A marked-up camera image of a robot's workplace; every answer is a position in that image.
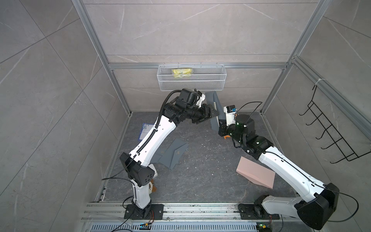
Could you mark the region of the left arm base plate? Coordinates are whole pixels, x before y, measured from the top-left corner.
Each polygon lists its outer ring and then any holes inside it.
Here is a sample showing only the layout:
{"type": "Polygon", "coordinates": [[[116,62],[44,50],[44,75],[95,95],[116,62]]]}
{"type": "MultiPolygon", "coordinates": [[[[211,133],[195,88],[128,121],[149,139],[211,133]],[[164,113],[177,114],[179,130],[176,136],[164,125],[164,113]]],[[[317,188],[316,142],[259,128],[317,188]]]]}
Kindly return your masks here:
{"type": "Polygon", "coordinates": [[[140,209],[137,205],[128,205],[126,206],[124,219],[162,220],[163,213],[163,204],[149,204],[144,209],[140,209]]]}

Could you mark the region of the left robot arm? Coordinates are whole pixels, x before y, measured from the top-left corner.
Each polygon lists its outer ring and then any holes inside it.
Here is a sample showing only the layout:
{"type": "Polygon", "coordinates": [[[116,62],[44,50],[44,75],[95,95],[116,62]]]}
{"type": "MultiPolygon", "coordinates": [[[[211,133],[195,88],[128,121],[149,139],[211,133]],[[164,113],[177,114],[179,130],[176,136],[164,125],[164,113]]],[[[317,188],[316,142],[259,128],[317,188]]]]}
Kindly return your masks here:
{"type": "Polygon", "coordinates": [[[152,157],[166,137],[183,121],[199,124],[218,116],[213,104],[206,104],[206,96],[198,90],[173,90],[163,101],[157,119],[144,139],[129,153],[122,153],[120,161],[125,181],[132,184],[132,206],[148,214],[151,207],[150,187],[156,171],[150,166],[152,157]]]}

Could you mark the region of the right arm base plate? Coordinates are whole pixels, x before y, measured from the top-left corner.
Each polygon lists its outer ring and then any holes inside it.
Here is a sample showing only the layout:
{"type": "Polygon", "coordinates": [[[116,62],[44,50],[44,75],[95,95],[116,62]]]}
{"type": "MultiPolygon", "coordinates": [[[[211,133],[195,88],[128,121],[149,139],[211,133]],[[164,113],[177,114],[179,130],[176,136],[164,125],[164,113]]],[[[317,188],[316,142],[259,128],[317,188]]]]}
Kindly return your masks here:
{"type": "Polygon", "coordinates": [[[238,211],[242,220],[279,220],[278,214],[268,214],[261,205],[238,204],[238,211]]]}

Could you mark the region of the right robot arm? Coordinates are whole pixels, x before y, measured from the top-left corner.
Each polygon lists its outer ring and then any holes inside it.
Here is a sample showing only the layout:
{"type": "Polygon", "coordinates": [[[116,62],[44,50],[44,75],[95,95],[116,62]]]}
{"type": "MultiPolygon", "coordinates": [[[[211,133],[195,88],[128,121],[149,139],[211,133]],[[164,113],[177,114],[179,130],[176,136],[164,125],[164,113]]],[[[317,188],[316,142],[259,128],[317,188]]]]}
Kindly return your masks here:
{"type": "Polygon", "coordinates": [[[234,105],[215,105],[219,113],[219,135],[230,137],[235,148],[242,149],[254,159],[268,166],[285,180],[298,194],[296,198],[262,195],[254,202],[256,217],[275,214],[299,218],[314,230],[321,230],[337,209],[341,192],[332,184],[325,184],[290,161],[267,138],[257,135],[250,115],[239,114],[234,105]]]}

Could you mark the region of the pink envelope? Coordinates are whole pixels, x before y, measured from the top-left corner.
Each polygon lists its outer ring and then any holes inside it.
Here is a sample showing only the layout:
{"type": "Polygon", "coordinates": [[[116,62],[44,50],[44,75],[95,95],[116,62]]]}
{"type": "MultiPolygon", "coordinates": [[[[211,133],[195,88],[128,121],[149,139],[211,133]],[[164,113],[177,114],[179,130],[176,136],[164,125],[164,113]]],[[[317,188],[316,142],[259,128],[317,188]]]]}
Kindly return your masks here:
{"type": "Polygon", "coordinates": [[[273,189],[275,172],[245,157],[241,157],[236,172],[252,183],[273,189]]]}

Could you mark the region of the blue bordered letter paper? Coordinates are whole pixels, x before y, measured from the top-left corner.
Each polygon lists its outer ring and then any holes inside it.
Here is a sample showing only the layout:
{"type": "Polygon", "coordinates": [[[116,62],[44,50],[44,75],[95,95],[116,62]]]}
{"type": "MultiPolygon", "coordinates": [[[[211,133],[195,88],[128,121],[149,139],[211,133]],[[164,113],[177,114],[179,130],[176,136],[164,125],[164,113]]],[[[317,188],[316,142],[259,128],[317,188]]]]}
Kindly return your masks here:
{"type": "Polygon", "coordinates": [[[147,124],[147,123],[142,124],[142,128],[141,128],[141,131],[140,131],[140,136],[139,136],[140,141],[142,141],[146,137],[146,135],[153,128],[153,126],[154,126],[154,124],[147,124]]]}

